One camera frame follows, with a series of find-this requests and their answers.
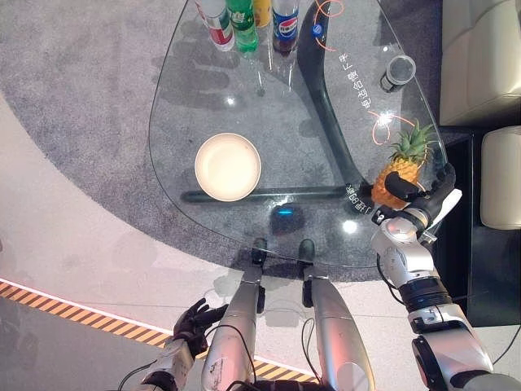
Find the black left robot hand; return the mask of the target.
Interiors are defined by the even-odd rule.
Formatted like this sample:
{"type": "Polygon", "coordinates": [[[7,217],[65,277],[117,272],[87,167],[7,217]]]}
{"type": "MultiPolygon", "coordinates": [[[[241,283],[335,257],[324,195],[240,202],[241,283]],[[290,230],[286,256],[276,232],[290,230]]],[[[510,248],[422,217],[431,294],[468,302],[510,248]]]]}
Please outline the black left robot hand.
{"type": "Polygon", "coordinates": [[[205,298],[201,298],[186,310],[173,327],[173,340],[187,343],[192,358],[208,348],[204,333],[214,324],[221,321],[228,305],[212,309],[205,298]]]}

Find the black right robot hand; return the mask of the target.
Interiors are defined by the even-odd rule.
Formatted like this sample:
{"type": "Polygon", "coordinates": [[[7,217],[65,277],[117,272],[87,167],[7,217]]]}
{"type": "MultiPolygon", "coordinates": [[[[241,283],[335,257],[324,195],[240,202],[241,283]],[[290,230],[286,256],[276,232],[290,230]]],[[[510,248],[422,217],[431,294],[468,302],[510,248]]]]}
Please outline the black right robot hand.
{"type": "Polygon", "coordinates": [[[440,214],[444,200],[455,189],[455,168],[447,163],[436,174],[436,180],[431,190],[421,192],[411,182],[400,177],[397,171],[392,171],[384,181],[386,190],[396,198],[406,201],[407,205],[392,212],[389,207],[382,207],[388,218],[402,217],[412,222],[419,237],[434,222],[440,214]]]}

